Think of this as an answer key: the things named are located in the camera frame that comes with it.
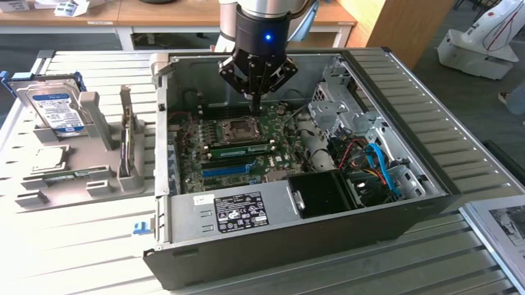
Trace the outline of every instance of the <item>blue pcie slot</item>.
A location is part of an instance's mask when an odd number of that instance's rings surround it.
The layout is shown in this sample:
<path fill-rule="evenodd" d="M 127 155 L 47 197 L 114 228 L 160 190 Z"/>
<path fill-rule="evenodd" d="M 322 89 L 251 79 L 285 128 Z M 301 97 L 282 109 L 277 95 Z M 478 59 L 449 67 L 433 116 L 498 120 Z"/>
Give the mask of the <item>blue pcie slot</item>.
<path fill-rule="evenodd" d="M 255 163 L 257 160 L 254 161 L 254 163 L 242 166 L 203 170 L 203 177 L 214 177 L 214 176 L 234 175 L 234 174 L 249 174 L 250 168 L 255 165 Z"/>

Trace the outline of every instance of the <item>blue hard drive label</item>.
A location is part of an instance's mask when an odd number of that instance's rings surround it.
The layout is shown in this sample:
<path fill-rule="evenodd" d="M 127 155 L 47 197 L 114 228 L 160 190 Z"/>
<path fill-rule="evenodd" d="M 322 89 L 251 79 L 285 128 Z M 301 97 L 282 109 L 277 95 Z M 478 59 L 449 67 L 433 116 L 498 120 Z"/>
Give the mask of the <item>blue hard drive label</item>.
<path fill-rule="evenodd" d="M 49 127 L 58 132 L 79 132 L 84 129 L 80 115 L 71 106 L 71 96 L 67 93 L 33 95 L 40 116 L 45 119 Z"/>

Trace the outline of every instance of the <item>sticker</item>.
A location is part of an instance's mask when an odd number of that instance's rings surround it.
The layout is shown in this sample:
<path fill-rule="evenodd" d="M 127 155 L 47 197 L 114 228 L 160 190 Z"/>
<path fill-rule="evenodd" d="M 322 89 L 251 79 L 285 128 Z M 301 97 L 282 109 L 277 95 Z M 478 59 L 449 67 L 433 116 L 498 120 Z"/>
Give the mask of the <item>sticker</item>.
<path fill-rule="evenodd" d="M 220 157 L 231 157 L 233 155 L 243 155 L 246 154 L 246 151 L 239 151 L 239 152 L 223 152 L 220 154 Z"/>
<path fill-rule="evenodd" d="M 33 101 L 51 128 L 60 132 L 76 132 L 84 128 L 78 111 L 70 108 L 68 94 L 33 95 Z"/>
<path fill-rule="evenodd" d="M 215 216 L 223 234 L 270 224 L 261 192 L 215 198 Z"/>
<path fill-rule="evenodd" d="M 114 22 L 88 22 L 88 25 L 112 25 Z"/>
<path fill-rule="evenodd" d="M 249 152 L 258 152 L 258 151 L 266 151 L 269 149 L 269 146 L 257 146 L 257 147 L 249 147 L 247 151 Z"/>
<path fill-rule="evenodd" d="M 215 199 L 215 195 L 196 195 L 194 196 L 194 205 L 199 206 L 199 205 L 207 205 L 207 204 L 212 204 L 214 203 L 214 199 Z"/>

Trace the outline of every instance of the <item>hard drive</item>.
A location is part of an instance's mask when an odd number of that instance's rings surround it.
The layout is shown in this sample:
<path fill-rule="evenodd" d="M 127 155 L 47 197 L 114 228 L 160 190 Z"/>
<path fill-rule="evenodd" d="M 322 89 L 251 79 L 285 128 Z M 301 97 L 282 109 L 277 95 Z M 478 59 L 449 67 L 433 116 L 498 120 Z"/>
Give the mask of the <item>hard drive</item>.
<path fill-rule="evenodd" d="M 80 106 L 80 92 L 86 87 L 79 73 L 56 76 L 19 73 L 8 86 L 25 107 L 35 110 L 39 128 L 51 128 L 63 138 L 87 134 L 84 125 L 91 123 L 91 118 Z"/>

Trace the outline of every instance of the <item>white object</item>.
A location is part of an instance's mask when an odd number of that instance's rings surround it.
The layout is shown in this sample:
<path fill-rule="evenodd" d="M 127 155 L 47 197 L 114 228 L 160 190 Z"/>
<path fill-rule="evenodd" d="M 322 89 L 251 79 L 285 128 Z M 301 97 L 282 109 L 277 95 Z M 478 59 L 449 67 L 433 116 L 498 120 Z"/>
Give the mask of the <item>white object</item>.
<path fill-rule="evenodd" d="M 501 79 L 518 61 L 509 46 L 525 25 L 525 0 L 502 0 L 462 33 L 449 30 L 437 48 L 440 62 L 474 76 Z"/>
<path fill-rule="evenodd" d="M 58 17 L 76 17 L 87 13 L 90 8 L 110 1 L 111 0 L 75 0 L 75 2 L 62 2 L 56 5 L 55 15 Z"/>
<path fill-rule="evenodd" d="M 68 2 L 68 0 L 35 0 L 35 8 L 55 9 L 56 5 L 62 2 Z"/>
<path fill-rule="evenodd" d="M 0 2 L 0 12 L 12 12 L 12 11 L 23 11 L 29 10 L 29 5 L 25 0 L 15 0 Z"/>
<path fill-rule="evenodd" d="M 522 195 L 469 202 L 460 208 L 473 232 L 520 294 L 525 294 Z"/>

